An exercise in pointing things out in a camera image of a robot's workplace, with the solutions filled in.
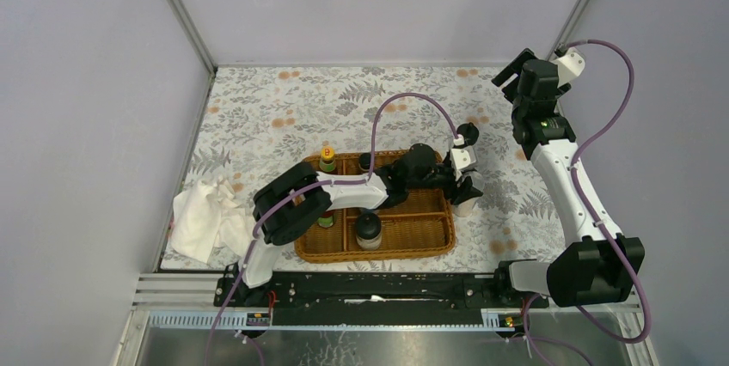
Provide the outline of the black cap white jar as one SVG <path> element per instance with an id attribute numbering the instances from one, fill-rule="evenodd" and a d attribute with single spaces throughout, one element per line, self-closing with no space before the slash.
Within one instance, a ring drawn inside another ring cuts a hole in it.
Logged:
<path id="1" fill-rule="evenodd" d="M 379 216 L 365 212 L 354 223 L 356 242 L 366 251 L 377 250 L 382 243 L 382 222 Z"/>

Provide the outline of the silver lid shaker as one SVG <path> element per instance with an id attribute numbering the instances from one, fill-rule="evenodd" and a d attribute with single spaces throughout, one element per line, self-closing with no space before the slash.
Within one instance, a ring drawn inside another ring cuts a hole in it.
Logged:
<path id="1" fill-rule="evenodd" d="M 470 198 L 460 204 L 454 204 L 452 211 L 457 217 L 469 217 L 474 211 L 475 204 L 478 198 Z"/>

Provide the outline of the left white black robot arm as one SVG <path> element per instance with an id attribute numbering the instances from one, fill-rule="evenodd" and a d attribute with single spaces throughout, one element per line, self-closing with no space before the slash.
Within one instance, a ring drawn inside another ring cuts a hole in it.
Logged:
<path id="1" fill-rule="evenodd" d="M 303 236 L 318 218 L 344 209 L 385 210 L 407 201 L 412 190 L 439 190 L 455 207 L 471 212 L 483 194 L 484 179 L 475 153 L 466 146 L 452 149 L 443 160 L 418 143 L 390 163 L 368 155 L 362 174 L 331 174 L 300 162 L 254 195 L 252 241 L 238 263 L 234 296 L 254 307 L 266 298 L 266 284 L 283 246 Z"/>

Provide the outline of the small dark spice jar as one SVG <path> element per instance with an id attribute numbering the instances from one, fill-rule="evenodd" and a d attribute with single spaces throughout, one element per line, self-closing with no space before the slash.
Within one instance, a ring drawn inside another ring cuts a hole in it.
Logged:
<path id="1" fill-rule="evenodd" d="M 361 153 L 358 157 L 358 168 L 362 173 L 368 173 L 372 167 L 373 156 L 371 152 Z"/>

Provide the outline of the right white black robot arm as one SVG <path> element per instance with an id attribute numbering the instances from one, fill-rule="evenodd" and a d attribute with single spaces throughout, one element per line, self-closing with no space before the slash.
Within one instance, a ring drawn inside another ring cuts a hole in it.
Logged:
<path id="1" fill-rule="evenodd" d="M 603 207 L 578 158 L 575 133 L 556 111 L 584 68 L 575 48 L 551 61 L 526 48 L 492 80 L 512 104 L 512 134 L 547 187 L 565 238 L 551 262 L 499 263 L 493 296 L 501 306 L 513 308 L 529 293 L 559 307 L 623 302 L 645 258 L 641 240 L 625 236 Z"/>

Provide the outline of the black spout seed bottle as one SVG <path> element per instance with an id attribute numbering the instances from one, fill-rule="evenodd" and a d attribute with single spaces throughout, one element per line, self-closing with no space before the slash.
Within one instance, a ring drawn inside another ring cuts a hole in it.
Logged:
<path id="1" fill-rule="evenodd" d="M 463 144 L 460 145 L 460 148 L 475 145 L 480 136 L 480 131 L 473 122 L 459 125 L 456 131 L 460 136 L 463 137 Z"/>

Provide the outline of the yellow cap sauce bottle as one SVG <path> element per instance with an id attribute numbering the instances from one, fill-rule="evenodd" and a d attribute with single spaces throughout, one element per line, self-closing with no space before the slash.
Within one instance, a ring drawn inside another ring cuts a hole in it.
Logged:
<path id="1" fill-rule="evenodd" d="M 331 146 L 324 146 L 320 151 L 319 169 L 323 173 L 335 174 L 337 168 L 335 150 Z"/>
<path id="2" fill-rule="evenodd" d="M 325 211 L 321 216 L 317 218 L 317 225 L 322 228 L 331 228 L 335 223 L 335 211 Z"/>

